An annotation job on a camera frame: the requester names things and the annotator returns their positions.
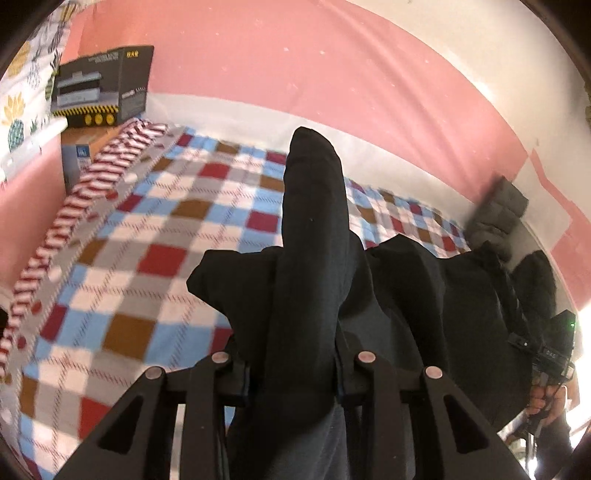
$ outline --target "pineapple pattern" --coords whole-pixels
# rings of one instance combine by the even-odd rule
[[[8,78],[14,78],[21,73],[21,70],[27,63],[29,53],[31,53],[31,44],[26,41],[8,66],[8,70],[6,71]]]
[[[59,55],[58,52],[56,52],[55,56],[53,57],[53,60],[51,61],[51,68],[53,70],[51,72],[51,76],[49,77],[49,80],[47,81],[47,85],[45,86],[45,100],[47,100],[48,102],[51,100],[51,94],[53,93],[53,87],[56,83],[56,75],[57,75],[59,65],[60,65],[60,57],[61,57],[61,55]]]
[[[16,150],[25,140],[24,124],[20,117],[25,111],[25,102],[19,93],[17,97],[8,96],[8,103],[4,107],[4,115],[6,120],[2,121],[3,125],[9,125],[8,130],[8,149],[12,152]]]
[[[35,117],[35,120],[31,120],[31,135],[39,130],[39,117]]]
[[[21,46],[0,80],[0,158],[51,121],[51,96],[69,24],[96,0],[62,0]]]

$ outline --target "small box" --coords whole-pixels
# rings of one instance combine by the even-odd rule
[[[80,172],[92,163],[100,149],[120,131],[121,127],[67,128],[63,131],[61,162],[66,192],[71,192],[72,187],[80,180]]]
[[[115,48],[60,65],[51,112],[70,127],[121,125],[145,111],[154,47]]]

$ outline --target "bed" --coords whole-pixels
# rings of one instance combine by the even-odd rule
[[[51,478],[147,366],[223,348],[228,321],[185,282],[207,249],[281,245],[285,158],[140,120],[101,151],[17,281],[1,340],[1,433],[33,477]],[[426,205],[346,191],[366,248],[404,234],[438,257],[467,250]]]

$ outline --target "black box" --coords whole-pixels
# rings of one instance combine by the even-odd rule
[[[145,111],[154,47],[137,45],[60,65],[51,113],[70,127],[121,125]]]

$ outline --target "black clothing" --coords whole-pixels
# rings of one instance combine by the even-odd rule
[[[509,235],[519,224],[528,200],[505,177],[493,185],[468,221],[464,236],[471,249],[480,248],[485,242],[502,261],[512,257]]]
[[[548,335],[555,332],[549,322],[556,313],[556,282],[548,257],[542,250],[527,255],[513,270],[511,278],[533,336],[563,351],[560,340]],[[542,429],[537,440],[536,480],[553,479],[572,453],[570,426],[566,422],[566,412],[563,412]]]
[[[355,478],[355,415],[332,393],[337,322],[396,367],[442,368],[497,429],[527,405],[531,358],[507,344],[508,324],[527,325],[492,250],[442,260],[398,235],[364,251],[339,157],[309,129],[284,182],[284,246],[207,251],[187,280],[228,317],[259,386],[228,432],[233,479]]]

